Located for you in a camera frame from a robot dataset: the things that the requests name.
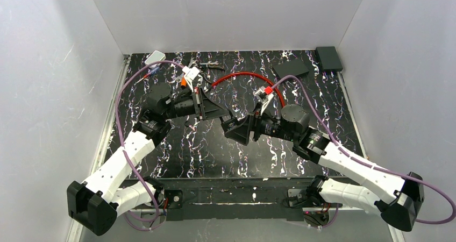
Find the red cable lock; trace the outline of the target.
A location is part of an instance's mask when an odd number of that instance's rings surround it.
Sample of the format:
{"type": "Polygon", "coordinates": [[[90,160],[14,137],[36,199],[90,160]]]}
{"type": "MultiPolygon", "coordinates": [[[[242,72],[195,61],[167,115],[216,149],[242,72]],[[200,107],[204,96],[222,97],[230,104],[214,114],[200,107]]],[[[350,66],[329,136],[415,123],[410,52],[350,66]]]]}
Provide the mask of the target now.
{"type": "MultiPolygon", "coordinates": [[[[217,79],[213,84],[209,85],[209,89],[215,88],[219,84],[221,84],[223,82],[228,82],[231,79],[233,79],[233,80],[240,79],[242,77],[248,78],[248,80],[253,81],[254,84],[267,84],[270,88],[273,85],[273,82],[270,79],[268,79],[267,77],[265,77],[261,74],[253,73],[253,72],[236,72],[236,73],[227,74],[227,75],[217,79]]],[[[278,88],[273,89],[272,92],[277,97],[277,101],[278,101],[280,107],[283,108],[286,105],[283,94],[278,90],[278,88]]]]}

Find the black padlock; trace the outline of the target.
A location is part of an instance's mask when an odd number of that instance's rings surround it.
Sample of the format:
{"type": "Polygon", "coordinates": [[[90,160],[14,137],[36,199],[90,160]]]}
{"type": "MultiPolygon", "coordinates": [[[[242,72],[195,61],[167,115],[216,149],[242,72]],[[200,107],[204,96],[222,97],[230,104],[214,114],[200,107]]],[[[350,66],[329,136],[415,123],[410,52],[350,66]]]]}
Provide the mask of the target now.
{"type": "Polygon", "coordinates": [[[237,126],[237,124],[238,124],[238,120],[234,116],[220,117],[220,122],[221,122],[222,128],[224,130],[232,129],[233,127],[237,126]]]}

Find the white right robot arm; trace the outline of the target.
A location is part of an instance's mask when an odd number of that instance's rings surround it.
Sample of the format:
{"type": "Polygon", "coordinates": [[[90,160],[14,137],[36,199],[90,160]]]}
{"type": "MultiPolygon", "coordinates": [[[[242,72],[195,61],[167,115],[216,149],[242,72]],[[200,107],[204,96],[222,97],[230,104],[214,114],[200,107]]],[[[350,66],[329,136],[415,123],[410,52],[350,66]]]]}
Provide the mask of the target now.
{"type": "Polygon", "coordinates": [[[424,201],[421,177],[410,172],[395,176],[363,157],[336,145],[330,137],[309,126],[310,115],[299,105],[286,105],[280,117],[273,117],[257,105],[243,119],[221,118],[224,136],[247,145],[250,136],[261,135],[293,143],[292,150],[306,161],[327,167],[356,182],[341,183],[317,177],[307,188],[310,197],[327,203],[338,203],[364,209],[379,215],[387,224],[410,232],[424,201]]]}

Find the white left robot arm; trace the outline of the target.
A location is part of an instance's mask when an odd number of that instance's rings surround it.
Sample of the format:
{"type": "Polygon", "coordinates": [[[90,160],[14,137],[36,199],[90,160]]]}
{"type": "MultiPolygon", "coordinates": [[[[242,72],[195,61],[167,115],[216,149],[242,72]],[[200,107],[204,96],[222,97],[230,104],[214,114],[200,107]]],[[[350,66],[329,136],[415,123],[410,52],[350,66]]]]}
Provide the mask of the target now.
{"type": "Polygon", "coordinates": [[[211,100],[202,88],[183,89],[176,96],[168,84],[149,89],[137,122],[123,144],[81,183],[67,188],[69,216],[97,236],[107,233],[118,216],[145,203],[158,207],[162,186],[142,177],[121,189],[124,180],[138,163],[161,143],[171,129],[170,120],[194,115],[198,120],[230,115],[227,108],[211,100]]]}

